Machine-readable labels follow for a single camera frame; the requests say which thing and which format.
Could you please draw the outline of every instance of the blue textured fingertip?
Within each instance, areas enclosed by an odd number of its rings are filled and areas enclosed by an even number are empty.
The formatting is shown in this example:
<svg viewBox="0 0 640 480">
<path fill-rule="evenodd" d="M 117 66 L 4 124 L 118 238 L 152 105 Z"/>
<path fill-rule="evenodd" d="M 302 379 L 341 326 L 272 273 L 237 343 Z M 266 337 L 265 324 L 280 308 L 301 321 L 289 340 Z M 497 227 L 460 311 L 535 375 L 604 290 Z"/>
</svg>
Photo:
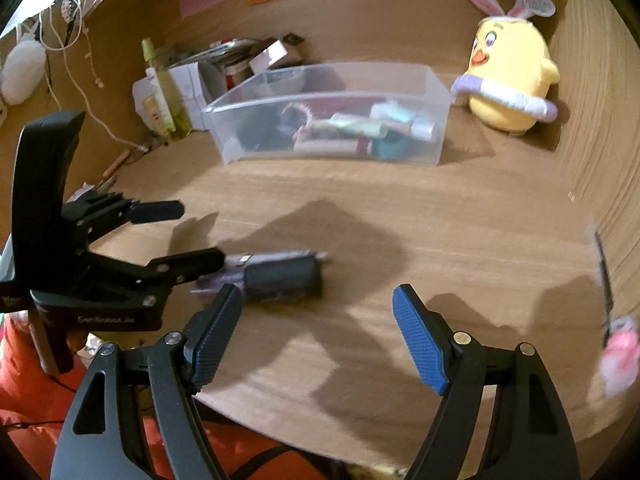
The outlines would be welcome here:
<svg viewBox="0 0 640 480">
<path fill-rule="evenodd" d="M 449 384 L 444 372 L 444 356 L 401 286 L 394 290 L 393 310 L 422 382 L 443 395 Z"/>
</svg>

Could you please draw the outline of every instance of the yellow-green bottle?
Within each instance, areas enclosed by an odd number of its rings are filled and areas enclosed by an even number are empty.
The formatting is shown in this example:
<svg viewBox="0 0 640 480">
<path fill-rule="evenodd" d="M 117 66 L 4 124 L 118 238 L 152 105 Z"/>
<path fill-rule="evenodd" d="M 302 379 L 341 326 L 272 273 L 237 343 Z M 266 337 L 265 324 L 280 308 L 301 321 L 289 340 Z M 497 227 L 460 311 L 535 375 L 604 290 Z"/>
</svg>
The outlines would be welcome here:
<svg viewBox="0 0 640 480">
<path fill-rule="evenodd" d="M 182 140 L 191 133 L 191 120 L 182 105 L 180 92 L 171 75 L 156 56 L 151 38 L 142 40 L 142 53 L 149 65 L 146 75 L 154 89 L 154 97 L 164 128 L 164 131 L 159 133 L 174 142 Z"/>
</svg>

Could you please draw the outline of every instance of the white cap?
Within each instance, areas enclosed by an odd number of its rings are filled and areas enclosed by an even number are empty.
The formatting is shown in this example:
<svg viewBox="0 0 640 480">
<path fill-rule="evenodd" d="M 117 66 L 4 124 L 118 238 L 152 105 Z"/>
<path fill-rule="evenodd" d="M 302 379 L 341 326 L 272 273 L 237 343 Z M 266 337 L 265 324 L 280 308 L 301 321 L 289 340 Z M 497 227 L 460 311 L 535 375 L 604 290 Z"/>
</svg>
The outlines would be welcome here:
<svg viewBox="0 0 640 480">
<path fill-rule="evenodd" d="M 432 140 L 435 124 L 422 117 L 416 117 L 411 125 L 411 136 L 418 140 Z"/>
</svg>

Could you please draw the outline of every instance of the orange beak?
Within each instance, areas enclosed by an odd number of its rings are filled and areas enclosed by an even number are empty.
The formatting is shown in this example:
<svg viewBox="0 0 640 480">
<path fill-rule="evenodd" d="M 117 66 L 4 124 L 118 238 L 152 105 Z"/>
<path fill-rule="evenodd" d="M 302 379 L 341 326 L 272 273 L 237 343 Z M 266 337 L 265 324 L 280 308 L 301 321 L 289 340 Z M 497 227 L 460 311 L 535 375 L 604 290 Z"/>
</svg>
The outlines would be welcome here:
<svg viewBox="0 0 640 480">
<path fill-rule="evenodd" d="M 487 61 L 489 61 L 489 55 L 485 54 L 482 49 L 476 50 L 476 53 L 471 58 L 472 66 L 480 66 L 484 65 Z"/>
</svg>

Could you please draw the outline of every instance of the plush toy eye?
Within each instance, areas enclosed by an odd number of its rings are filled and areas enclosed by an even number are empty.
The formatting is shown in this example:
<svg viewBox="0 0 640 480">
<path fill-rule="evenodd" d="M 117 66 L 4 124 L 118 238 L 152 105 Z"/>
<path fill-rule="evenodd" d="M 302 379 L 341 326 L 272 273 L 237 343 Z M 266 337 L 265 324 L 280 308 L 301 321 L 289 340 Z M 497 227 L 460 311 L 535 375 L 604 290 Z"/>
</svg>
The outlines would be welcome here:
<svg viewBox="0 0 640 480">
<path fill-rule="evenodd" d="M 489 32 L 484 38 L 484 46 L 487 48 L 491 48 L 495 43 L 495 32 Z"/>
</svg>

